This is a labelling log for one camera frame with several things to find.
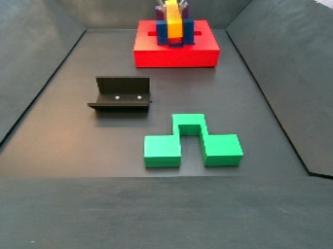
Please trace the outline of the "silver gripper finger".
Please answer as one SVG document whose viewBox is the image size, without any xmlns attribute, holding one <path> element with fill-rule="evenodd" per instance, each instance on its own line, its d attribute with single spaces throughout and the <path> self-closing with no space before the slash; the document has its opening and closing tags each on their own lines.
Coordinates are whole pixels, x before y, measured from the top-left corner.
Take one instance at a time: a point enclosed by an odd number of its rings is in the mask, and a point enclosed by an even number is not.
<svg viewBox="0 0 333 249">
<path fill-rule="evenodd" d="M 188 0 L 181 0 L 178 4 L 180 4 L 181 7 L 184 7 L 184 6 L 186 6 L 189 3 L 188 3 Z"/>
</svg>

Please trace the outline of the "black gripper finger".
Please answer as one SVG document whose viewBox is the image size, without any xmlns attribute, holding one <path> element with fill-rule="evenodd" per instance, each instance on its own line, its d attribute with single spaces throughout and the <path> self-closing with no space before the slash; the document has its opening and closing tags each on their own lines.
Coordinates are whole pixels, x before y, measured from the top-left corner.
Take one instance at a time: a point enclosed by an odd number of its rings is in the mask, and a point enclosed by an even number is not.
<svg viewBox="0 0 333 249">
<path fill-rule="evenodd" d="M 157 0 L 158 1 L 158 5 L 164 8 L 166 6 L 166 3 L 164 2 L 164 0 Z"/>
</svg>

